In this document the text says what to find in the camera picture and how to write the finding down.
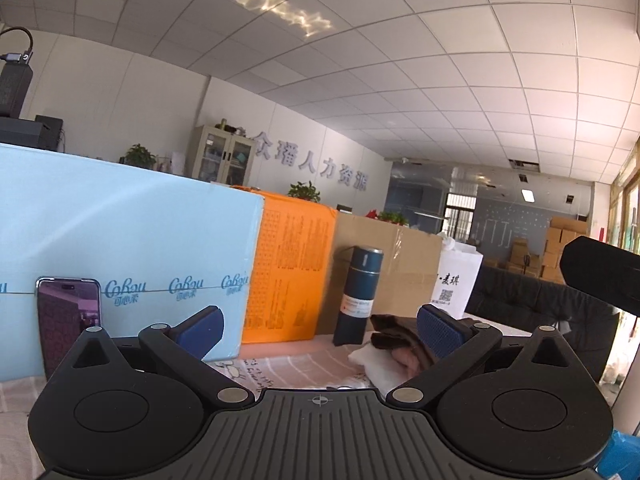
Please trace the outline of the dark blue thermos bottle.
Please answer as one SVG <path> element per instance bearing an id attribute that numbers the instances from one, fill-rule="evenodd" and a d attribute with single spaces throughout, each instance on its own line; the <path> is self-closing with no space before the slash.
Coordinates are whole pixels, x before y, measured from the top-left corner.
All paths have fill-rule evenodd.
<path id="1" fill-rule="evenodd" d="M 333 334 L 334 346 L 362 344 L 373 309 L 383 258 L 384 252 L 380 248 L 354 247 Z"/>

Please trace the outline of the white shopping bag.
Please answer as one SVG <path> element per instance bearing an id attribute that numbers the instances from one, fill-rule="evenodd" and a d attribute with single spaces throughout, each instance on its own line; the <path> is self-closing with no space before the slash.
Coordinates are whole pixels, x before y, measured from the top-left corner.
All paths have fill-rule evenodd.
<path id="1" fill-rule="evenodd" d="M 444 232 L 431 304 L 460 320 L 471 298 L 483 255 L 468 244 L 457 242 Z"/>

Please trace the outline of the pink knitted sweater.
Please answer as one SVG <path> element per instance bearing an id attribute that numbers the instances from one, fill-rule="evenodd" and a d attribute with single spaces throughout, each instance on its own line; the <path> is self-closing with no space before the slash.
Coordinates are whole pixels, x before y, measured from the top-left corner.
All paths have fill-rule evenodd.
<path id="1" fill-rule="evenodd" d="M 423 370 L 419 358 L 410 348 L 394 349 L 392 357 L 405 369 L 408 379 L 418 376 Z"/>

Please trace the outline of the stacked cardboard boxes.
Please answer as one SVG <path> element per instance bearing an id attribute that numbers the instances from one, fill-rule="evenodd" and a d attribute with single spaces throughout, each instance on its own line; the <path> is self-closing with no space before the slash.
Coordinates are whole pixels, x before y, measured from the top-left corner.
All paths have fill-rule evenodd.
<path id="1" fill-rule="evenodd" d="M 555 284 L 565 284 L 560 270 L 564 248 L 577 237 L 588 234 L 588 223 L 580 219 L 552 217 L 542 231 L 541 247 L 535 248 L 524 234 L 515 234 L 503 222 L 498 247 L 506 250 L 500 258 L 484 255 L 484 265 L 507 270 L 530 278 L 541 278 Z"/>

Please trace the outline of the blue plastic parcel bag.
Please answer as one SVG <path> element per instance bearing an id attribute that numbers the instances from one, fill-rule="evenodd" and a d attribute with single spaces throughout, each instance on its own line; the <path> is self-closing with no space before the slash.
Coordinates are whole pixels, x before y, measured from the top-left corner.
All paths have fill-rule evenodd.
<path id="1" fill-rule="evenodd" d="M 640 438 L 614 430 L 598 463 L 597 473 L 606 480 L 638 480 Z"/>

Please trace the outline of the brown cardboard box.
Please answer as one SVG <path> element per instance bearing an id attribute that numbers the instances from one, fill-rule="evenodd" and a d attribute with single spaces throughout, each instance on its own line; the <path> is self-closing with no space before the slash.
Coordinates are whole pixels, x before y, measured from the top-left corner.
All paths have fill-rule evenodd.
<path id="1" fill-rule="evenodd" d="M 419 230 L 355 216 L 337 215 L 333 246 L 316 333 L 334 332 L 352 248 L 379 249 L 383 261 L 372 312 L 413 318 L 431 301 L 442 240 Z"/>

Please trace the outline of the white folded garment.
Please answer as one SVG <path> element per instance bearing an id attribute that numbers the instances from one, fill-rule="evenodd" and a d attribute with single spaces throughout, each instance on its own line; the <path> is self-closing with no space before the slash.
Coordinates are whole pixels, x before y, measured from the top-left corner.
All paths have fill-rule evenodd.
<path id="1" fill-rule="evenodd" d="M 365 344 L 349 353 L 349 362 L 361 366 L 372 386 L 385 398 L 409 379 L 407 367 L 397 362 L 388 350 Z"/>

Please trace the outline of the smartphone leaning on box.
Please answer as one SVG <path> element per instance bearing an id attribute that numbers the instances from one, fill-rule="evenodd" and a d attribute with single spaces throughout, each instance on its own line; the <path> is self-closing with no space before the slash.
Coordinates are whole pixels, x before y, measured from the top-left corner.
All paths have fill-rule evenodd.
<path id="1" fill-rule="evenodd" d="M 49 379 L 78 336 L 101 325 L 101 286 L 93 278 L 40 278 L 36 304 L 44 376 Z"/>

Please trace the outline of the light blue Cobou box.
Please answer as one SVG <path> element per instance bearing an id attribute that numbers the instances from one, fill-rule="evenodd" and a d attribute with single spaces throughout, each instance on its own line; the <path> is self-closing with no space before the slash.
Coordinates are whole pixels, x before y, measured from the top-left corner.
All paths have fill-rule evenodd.
<path id="1" fill-rule="evenodd" d="M 40 278 L 92 278 L 114 337 L 224 316 L 212 361 L 241 348 L 264 202 L 256 194 L 63 153 L 1 149 L 1 376 L 43 372 Z"/>

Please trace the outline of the grey glass door cabinet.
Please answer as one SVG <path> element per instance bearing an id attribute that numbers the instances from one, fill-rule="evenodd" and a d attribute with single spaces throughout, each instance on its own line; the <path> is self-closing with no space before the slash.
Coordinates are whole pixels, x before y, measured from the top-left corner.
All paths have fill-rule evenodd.
<path id="1" fill-rule="evenodd" d="M 186 176 L 209 183 L 247 186 L 256 142 L 213 126 L 192 131 L 186 152 Z"/>

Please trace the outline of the brown leather jacket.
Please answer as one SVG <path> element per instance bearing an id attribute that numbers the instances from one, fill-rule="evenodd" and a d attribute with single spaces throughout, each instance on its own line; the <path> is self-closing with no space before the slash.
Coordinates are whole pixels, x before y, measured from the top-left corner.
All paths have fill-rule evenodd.
<path id="1" fill-rule="evenodd" d="M 374 348 L 388 350 L 390 353 L 397 348 L 410 348 L 419 358 L 422 372 L 439 361 L 434 351 L 420 339 L 415 318 L 374 314 L 370 317 L 370 322 L 373 327 L 370 341 Z"/>

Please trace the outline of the black leather sofa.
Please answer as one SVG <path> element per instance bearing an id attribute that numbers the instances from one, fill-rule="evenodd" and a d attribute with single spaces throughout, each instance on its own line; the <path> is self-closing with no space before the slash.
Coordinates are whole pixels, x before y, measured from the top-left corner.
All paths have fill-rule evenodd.
<path id="1" fill-rule="evenodd" d="M 600 382 L 620 322 L 620 311 L 577 289 L 482 266 L 465 312 L 532 332 L 556 328 L 595 382 Z"/>

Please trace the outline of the orange printed box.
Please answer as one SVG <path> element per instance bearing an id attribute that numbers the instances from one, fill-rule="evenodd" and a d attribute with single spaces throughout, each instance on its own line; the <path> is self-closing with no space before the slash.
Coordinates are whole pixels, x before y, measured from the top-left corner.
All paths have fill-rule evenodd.
<path id="1" fill-rule="evenodd" d="M 309 340 L 316 333 L 337 211 L 276 193 L 264 200 L 243 344 Z"/>

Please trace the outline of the green potted plant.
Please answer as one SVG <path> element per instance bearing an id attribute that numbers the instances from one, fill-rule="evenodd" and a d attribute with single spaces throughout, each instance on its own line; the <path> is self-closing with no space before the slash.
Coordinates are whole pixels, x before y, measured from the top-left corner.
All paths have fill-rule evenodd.
<path id="1" fill-rule="evenodd" d="M 298 200 L 306 200 L 306 202 L 319 203 L 320 191 L 311 181 L 293 183 L 288 190 L 288 197 L 297 198 Z"/>
<path id="2" fill-rule="evenodd" d="M 147 148 L 137 143 L 128 148 L 126 154 L 119 159 L 123 165 L 133 166 L 143 169 L 153 169 L 156 164 L 156 156 Z"/>

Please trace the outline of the black power adapter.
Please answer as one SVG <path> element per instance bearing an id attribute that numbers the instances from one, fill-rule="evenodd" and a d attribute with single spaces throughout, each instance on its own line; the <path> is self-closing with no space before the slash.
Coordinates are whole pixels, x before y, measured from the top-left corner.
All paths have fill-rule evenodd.
<path id="1" fill-rule="evenodd" d="M 4 65 L 0 77 L 0 116 L 17 119 L 34 74 L 29 66 L 30 53 L 7 53 L 1 59 Z"/>

